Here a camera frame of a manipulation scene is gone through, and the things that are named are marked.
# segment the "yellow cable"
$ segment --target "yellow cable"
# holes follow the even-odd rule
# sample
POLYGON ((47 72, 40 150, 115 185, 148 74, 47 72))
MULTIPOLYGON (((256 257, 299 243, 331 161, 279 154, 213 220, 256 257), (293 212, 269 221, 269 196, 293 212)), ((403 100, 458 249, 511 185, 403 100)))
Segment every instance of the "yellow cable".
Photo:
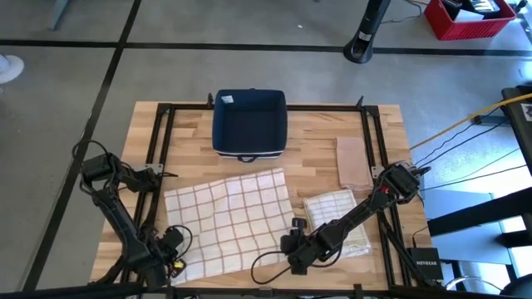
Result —
POLYGON ((532 94, 528 94, 528 95, 524 95, 524 96, 516 96, 515 98, 511 98, 511 99, 508 99, 508 100, 502 100, 502 101, 498 102, 497 104, 493 104, 493 105, 491 105, 489 107, 486 107, 486 108, 484 108, 482 110, 478 110, 477 112, 473 113, 472 115, 467 116, 464 120, 460 120, 459 122, 455 123, 454 125, 450 126, 449 128, 443 130, 442 132, 440 132, 440 133, 438 133, 436 135, 433 135, 431 138, 423 140, 422 142, 418 143, 417 145, 412 146, 410 148, 410 150, 413 150, 416 147, 424 145, 425 143, 435 139, 436 137, 439 137, 439 136, 447 133, 448 131, 455 129, 457 126, 467 122, 468 120, 472 120, 473 118, 475 118, 478 115, 484 114, 485 112, 488 112, 488 111, 493 110, 495 108, 499 108, 502 105, 508 105, 508 104, 511 104, 511 103, 518 102, 520 100, 526 100, 526 99, 530 99, 530 98, 532 98, 532 94))

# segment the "dish towel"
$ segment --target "dish towel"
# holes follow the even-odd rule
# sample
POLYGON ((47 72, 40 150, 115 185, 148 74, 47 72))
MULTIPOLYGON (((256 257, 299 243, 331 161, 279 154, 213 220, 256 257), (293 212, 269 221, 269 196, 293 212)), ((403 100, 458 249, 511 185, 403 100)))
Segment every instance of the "dish towel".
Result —
POLYGON ((373 189, 372 174, 367 167, 366 146, 362 138, 338 137, 336 159, 342 188, 355 192, 373 189))
MULTIPOLYGON (((165 192, 168 224, 185 225, 194 235, 183 256, 187 267, 172 285, 251 268, 259 254, 279 250, 293 211, 282 169, 221 179, 165 192)), ((190 242, 178 247, 182 252, 190 242)), ((261 258, 257 266, 285 260, 283 254, 261 258)))
MULTIPOLYGON (((318 195, 303 201, 307 210, 311 230, 318 228, 331 220, 340 219, 347 212, 357 206, 350 189, 318 195)), ((363 225, 353 229, 343 241, 342 256, 355 257, 369 252, 371 244, 363 225)))

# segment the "navy blue basket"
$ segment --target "navy blue basket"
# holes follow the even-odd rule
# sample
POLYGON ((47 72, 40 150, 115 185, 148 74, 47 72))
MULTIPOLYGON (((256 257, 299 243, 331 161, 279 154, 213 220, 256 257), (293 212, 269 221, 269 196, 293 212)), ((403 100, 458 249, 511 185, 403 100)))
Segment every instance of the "navy blue basket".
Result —
POLYGON ((288 112, 282 91, 222 90, 214 100, 213 149, 250 163, 277 158, 285 147, 288 112))

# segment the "black metal frame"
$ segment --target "black metal frame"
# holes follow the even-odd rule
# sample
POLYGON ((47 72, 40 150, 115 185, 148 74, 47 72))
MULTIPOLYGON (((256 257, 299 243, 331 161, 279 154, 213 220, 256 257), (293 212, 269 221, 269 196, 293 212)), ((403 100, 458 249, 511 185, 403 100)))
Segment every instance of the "black metal frame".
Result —
MULTIPOLYGON (((151 131, 151 137, 150 137, 150 145, 148 148, 148 153, 146 155, 146 163, 151 164, 154 161, 155 157, 155 150, 157 145, 157 139, 160 132, 160 127, 162 125, 162 120, 164 114, 167 114, 167 121, 165 126, 165 133, 163 136, 163 143, 161 145, 160 149, 160 157, 159 157, 159 163, 163 165, 163 170, 165 167, 165 161, 168 154, 168 148, 170 146, 170 137, 172 134, 172 128, 175 120, 175 114, 178 110, 212 110, 212 100, 209 98, 208 102, 206 104, 179 104, 179 103, 159 103, 157 106, 157 110, 155 113, 155 121, 154 126, 151 131)), ((381 125, 381 118, 378 106, 376 105, 362 105, 362 99, 359 101, 357 105, 287 105, 287 108, 289 111, 351 111, 351 112, 360 112, 361 119, 362 119, 362 132, 364 134, 364 140, 366 145, 366 152, 367 152, 367 159, 368 159, 368 167, 374 167, 376 166, 375 162, 375 155, 373 153, 373 147, 372 147, 372 137, 371 132, 369 128, 369 122, 368 122, 368 116, 370 115, 373 118, 374 124, 375 124, 375 131, 376 131, 376 137, 377 137, 377 143, 379 146, 379 154, 381 157, 382 166, 388 165, 388 157, 386 152, 386 145, 384 141, 384 134, 382 132, 382 125, 381 125)), ((136 225, 140 225, 141 222, 141 215, 144 213, 145 203, 146 203, 146 195, 147 194, 139 194, 139 197, 137 199, 137 205, 135 207, 135 214, 134 214, 134 222, 136 225)), ((152 200, 150 202, 150 210, 148 214, 146 215, 146 220, 144 221, 143 225, 154 225, 155 223, 155 214, 158 207, 159 200, 158 199, 160 195, 160 187, 154 191, 152 195, 152 200)), ((377 215, 379 218, 386 217, 384 212, 380 212, 377 215)), ((397 205, 394 204, 391 208, 391 219, 394 231, 396 232, 397 236, 399 237, 401 243, 403 243, 402 238, 402 232, 401 232, 401 220, 399 219, 399 214, 397 212, 397 205)), ((382 228, 379 226, 379 233, 381 237, 381 243, 382 243, 382 257, 384 260, 384 267, 387 277, 387 284, 388 287, 392 287, 396 285, 394 272, 392 268, 392 256, 390 251, 389 242, 387 239, 386 234, 382 230, 382 228)), ((403 280, 403 284, 405 286, 411 286, 411 277, 410 273, 408 272, 406 265, 403 264, 403 262, 400 260, 401 265, 401 277, 403 280)), ((131 270, 126 269, 121 276, 121 283, 127 283, 130 280, 131 276, 131 270)), ((137 277, 137 282, 142 282, 143 277, 137 277)), ((203 289, 194 289, 195 293, 190 293, 190 295, 198 294, 198 293, 204 293, 203 289)), ((209 293, 216 293, 216 294, 227 294, 227 289, 221 289, 224 290, 223 292, 212 292, 213 290, 209 288, 209 293)), ((230 294, 250 294, 254 293, 256 291, 250 291, 249 289, 233 289, 237 292, 230 292, 230 294)), ((283 290, 282 292, 289 292, 293 294, 297 290, 283 290)), ((352 296, 353 291, 336 291, 336 290, 316 290, 314 291, 304 291, 304 295, 314 295, 314 296, 352 296)), ((378 294, 382 294, 383 292, 364 292, 364 296, 375 296, 378 294)))

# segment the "red crate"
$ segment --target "red crate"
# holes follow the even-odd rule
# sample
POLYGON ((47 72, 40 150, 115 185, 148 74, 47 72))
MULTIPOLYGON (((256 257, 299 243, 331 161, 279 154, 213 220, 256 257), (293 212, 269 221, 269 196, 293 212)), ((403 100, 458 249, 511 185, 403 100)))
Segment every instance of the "red crate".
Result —
POLYGON ((441 0, 431 0, 425 9, 426 19, 440 41, 454 41, 481 37, 494 37, 515 19, 514 10, 505 0, 495 0, 500 7, 501 18, 474 22, 454 22, 449 17, 441 0))

